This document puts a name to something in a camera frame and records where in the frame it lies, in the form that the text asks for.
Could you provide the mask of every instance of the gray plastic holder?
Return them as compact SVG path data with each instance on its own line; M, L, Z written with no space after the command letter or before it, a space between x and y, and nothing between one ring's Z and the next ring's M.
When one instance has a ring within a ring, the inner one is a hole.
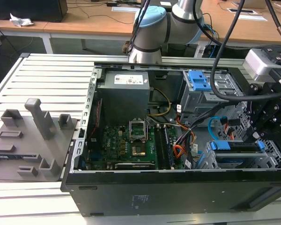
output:
M41 101L29 98L25 108L6 110L0 128L0 180L58 181L74 134L76 119L52 118Z

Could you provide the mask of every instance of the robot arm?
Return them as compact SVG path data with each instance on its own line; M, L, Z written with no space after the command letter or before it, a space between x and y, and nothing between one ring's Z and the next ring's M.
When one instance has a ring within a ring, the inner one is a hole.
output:
M196 2L196 12L203 25L202 1ZM149 6L132 43L129 62L161 64L160 46L163 43L190 44L198 41L202 33L193 18L192 6L193 0L179 0L171 13L166 13L162 7Z
M247 95L266 95L281 92L281 47L251 49L244 67L255 81L263 86L250 84ZM243 140L253 142L257 138L281 142L281 98L268 101L247 102L246 114L250 126Z

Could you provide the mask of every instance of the slotted aluminum workbench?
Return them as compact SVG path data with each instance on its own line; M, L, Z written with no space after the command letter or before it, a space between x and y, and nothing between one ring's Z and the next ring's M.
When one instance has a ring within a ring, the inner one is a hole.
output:
M18 109L22 115L29 115L24 103L27 98L39 98L42 101L42 109L49 110L51 116L69 113L72 117L80 119L94 61L127 60L125 56L55 54L31 54L28 58L19 58L0 84L0 117L6 109ZM163 58L163 62L206 66L212 65L213 60L167 57ZM242 60L221 60L220 66L238 67L245 73L242 63ZM190 225L218 222L228 222L231 225L281 224L281 198L258 212L82 217L70 194L59 190L60 184L61 182L0 181L0 224Z

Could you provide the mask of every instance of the green circuit board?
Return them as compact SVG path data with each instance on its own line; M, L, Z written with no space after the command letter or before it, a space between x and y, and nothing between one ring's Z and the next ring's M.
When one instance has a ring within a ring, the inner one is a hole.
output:
M133 135L143 135L143 127L134 127ZM176 130L168 127L170 143L176 140ZM101 156L98 160L88 158L91 170L109 170L115 163L148 163L158 169L155 146L154 127L148 126L146 141L129 139L129 126L106 126L102 139ZM181 167L180 160L175 163L175 169Z

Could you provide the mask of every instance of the yellow wire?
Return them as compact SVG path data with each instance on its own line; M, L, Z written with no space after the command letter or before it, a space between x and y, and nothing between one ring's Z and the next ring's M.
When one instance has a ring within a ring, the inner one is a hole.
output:
M170 111L171 102L170 102L169 98L161 90L159 90L158 88L154 88L154 89L158 90L167 99L167 101L169 103L169 107L168 107L167 111L165 111L164 113L153 113L153 114L148 114L148 116L163 116L163 115L166 115Z

